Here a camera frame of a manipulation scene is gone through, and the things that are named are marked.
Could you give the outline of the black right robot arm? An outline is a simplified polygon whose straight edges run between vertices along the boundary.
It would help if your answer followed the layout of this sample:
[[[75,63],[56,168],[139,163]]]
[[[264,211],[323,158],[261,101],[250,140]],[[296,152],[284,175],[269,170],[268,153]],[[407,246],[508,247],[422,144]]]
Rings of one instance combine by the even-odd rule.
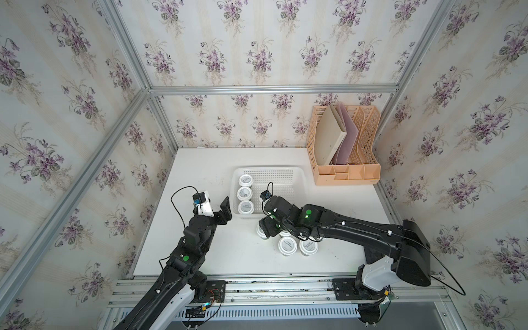
[[[359,287],[379,292],[398,281],[419,287],[431,285],[430,243],[415,222],[373,223],[313,204],[299,208],[270,194],[263,198],[263,211],[265,217],[258,224],[267,237],[287,231],[301,241],[335,239],[381,254],[381,259],[358,268]]]

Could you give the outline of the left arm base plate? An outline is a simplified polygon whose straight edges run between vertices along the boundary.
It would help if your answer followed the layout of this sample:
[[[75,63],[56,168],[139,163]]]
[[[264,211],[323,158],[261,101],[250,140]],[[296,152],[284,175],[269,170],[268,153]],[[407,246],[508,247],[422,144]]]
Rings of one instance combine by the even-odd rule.
[[[226,294],[225,280],[207,280],[199,284],[195,290],[192,303],[220,303],[224,302]]]

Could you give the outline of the yogurt cup back row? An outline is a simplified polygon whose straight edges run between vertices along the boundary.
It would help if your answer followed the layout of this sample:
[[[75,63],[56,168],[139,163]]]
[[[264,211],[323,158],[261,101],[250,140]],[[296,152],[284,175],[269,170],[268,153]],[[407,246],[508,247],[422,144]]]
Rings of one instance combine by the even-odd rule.
[[[238,205],[238,212],[241,215],[252,215],[254,213],[255,206],[251,200],[240,201]]]
[[[249,174],[243,174],[240,176],[239,178],[239,181],[238,181],[240,187],[252,187],[253,184],[254,184],[254,178],[253,176],[249,175]]]

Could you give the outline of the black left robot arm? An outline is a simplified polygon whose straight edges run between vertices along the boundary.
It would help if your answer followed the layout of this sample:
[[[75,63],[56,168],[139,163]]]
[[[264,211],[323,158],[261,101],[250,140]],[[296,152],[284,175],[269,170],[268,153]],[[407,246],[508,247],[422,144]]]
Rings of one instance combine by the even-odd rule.
[[[166,329],[178,313],[204,294],[207,276],[199,271],[218,226],[232,219],[230,198],[214,211],[206,192],[193,195],[193,217],[149,291],[115,329]]]

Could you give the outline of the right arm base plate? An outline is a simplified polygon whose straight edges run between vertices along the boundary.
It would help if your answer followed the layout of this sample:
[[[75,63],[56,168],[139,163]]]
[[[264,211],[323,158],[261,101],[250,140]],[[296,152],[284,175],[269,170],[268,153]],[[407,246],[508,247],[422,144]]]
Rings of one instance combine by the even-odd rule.
[[[331,289],[337,301],[378,301],[391,292],[391,286],[375,291],[355,278],[333,279]]]

